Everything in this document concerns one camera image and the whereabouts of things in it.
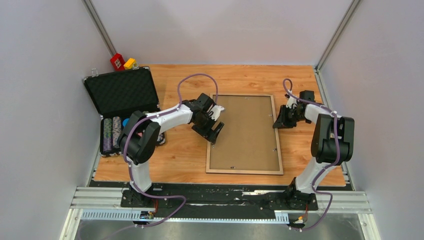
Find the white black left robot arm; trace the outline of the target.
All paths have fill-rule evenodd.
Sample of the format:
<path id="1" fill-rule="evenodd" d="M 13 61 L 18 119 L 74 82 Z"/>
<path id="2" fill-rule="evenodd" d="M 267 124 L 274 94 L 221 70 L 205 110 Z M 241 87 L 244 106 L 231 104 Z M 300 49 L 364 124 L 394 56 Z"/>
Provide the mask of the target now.
<path id="1" fill-rule="evenodd" d="M 202 93 L 198 98 L 182 100 L 163 111 L 142 113 L 135 111 L 118 137 L 124 162 L 128 165 L 129 184 L 134 200 L 140 206 L 149 206 L 153 201 L 149 159 L 153 156 L 159 136 L 180 125 L 191 125 L 201 137 L 215 144 L 224 127 L 218 119 L 225 108 Z"/>

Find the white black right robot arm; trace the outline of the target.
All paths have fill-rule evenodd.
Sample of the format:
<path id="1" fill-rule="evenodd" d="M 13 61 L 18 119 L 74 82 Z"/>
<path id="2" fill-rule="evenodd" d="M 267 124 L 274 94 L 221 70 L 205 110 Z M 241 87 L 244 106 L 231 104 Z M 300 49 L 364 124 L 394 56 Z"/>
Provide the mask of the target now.
<path id="1" fill-rule="evenodd" d="M 288 101 L 281 105 L 274 129 L 292 129 L 302 121 L 315 125 L 310 147 L 312 158 L 284 191 L 286 204 L 298 209 L 312 202 L 318 184 L 330 171 L 352 158 L 355 121 L 315 102 L 313 91 L 301 91 L 299 97 L 289 91 L 285 96 Z"/>

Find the blue round chip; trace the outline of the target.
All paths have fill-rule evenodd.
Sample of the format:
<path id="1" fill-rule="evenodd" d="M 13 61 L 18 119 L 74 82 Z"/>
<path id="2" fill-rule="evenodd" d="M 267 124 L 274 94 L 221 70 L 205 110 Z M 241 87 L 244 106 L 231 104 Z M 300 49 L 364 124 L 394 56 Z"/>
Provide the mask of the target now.
<path id="1" fill-rule="evenodd" d="M 122 121 L 122 127 L 125 127 L 129 121 L 129 118 L 126 118 Z"/>

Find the grey pink chip stack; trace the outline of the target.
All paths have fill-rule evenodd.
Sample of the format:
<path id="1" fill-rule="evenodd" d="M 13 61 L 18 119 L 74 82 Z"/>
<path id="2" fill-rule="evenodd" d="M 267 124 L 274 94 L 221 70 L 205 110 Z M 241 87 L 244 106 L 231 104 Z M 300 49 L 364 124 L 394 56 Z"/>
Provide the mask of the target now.
<path id="1" fill-rule="evenodd" d="M 119 148 L 118 138 L 122 131 L 121 124 L 122 120 L 119 116 L 112 118 L 112 147 L 114 149 Z"/>

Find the black poker chip case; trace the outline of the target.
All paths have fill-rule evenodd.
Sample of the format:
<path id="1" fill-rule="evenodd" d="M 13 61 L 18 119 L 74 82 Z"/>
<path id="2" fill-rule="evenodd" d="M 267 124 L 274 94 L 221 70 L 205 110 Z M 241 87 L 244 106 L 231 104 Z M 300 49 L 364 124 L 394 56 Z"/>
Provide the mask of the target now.
<path id="1" fill-rule="evenodd" d="M 103 152 L 104 119 L 121 118 L 122 122 L 135 111 L 154 113 L 160 111 L 160 101 L 151 69 L 138 67 L 85 77 L 83 85 L 100 116 L 99 153 L 103 157 L 116 156 L 120 148 Z"/>

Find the green purple chip stack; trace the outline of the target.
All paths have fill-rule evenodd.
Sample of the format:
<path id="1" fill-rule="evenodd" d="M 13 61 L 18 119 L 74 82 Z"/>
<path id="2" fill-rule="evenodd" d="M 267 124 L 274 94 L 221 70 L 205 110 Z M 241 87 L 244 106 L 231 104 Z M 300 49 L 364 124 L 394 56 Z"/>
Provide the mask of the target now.
<path id="1" fill-rule="evenodd" d="M 113 148 L 113 140 L 112 140 L 112 129 L 113 129 L 113 121 L 111 118 L 105 118 L 103 120 L 103 152 L 108 153 Z"/>

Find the yellow toy block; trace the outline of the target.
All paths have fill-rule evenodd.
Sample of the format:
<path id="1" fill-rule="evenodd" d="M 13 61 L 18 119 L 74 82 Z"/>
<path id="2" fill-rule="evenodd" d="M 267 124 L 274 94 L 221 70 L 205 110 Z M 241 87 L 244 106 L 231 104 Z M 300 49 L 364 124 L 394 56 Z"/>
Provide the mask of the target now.
<path id="1" fill-rule="evenodd" d="M 123 65 L 125 70 L 137 69 L 139 67 L 135 58 L 130 57 Z"/>

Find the red toy house block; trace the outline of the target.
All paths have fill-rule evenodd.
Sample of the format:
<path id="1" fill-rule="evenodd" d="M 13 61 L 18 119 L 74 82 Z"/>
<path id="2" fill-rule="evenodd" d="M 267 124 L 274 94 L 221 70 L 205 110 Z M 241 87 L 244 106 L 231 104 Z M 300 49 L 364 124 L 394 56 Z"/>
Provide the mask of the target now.
<path id="1" fill-rule="evenodd" d="M 126 61 L 120 53 L 116 53 L 109 61 L 115 71 L 120 72 L 125 70 Z"/>

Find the aluminium rail frame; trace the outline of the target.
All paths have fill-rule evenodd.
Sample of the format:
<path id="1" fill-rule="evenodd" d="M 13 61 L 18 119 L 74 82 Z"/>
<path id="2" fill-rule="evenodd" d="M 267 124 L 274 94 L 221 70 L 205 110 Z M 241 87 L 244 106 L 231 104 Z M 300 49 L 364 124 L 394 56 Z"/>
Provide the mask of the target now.
<path id="1" fill-rule="evenodd" d="M 335 167 L 351 159 L 354 146 L 354 120 L 339 116 L 327 106 L 314 101 L 314 93 L 304 90 L 292 93 L 293 83 L 282 82 L 288 102 L 280 108 L 275 129 L 294 128 L 297 122 L 315 125 L 311 144 L 311 160 L 303 172 L 285 190 L 232 189 L 229 197 L 223 189 L 213 186 L 201 189 L 197 196 L 179 195 L 176 207 L 166 207 L 157 213 L 148 211 L 145 201 L 153 196 L 140 193 L 136 187 L 118 191 L 106 187 L 79 187 L 74 201 L 87 200 L 86 205 L 70 208 L 62 229 L 62 240 L 80 239 L 82 220 L 131 221 L 132 228 L 145 229 L 164 222 L 199 223 L 264 223 L 284 224 L 296 232 L 310 231 L 318 223 L 308 223 L 309 213 L 318 212 L 323 220 L 329 213 L 355 213 L 367 240 L 380 239 L 380 233 L 366 194 L 361 191 L 323 191 L 319 183 Z"/>

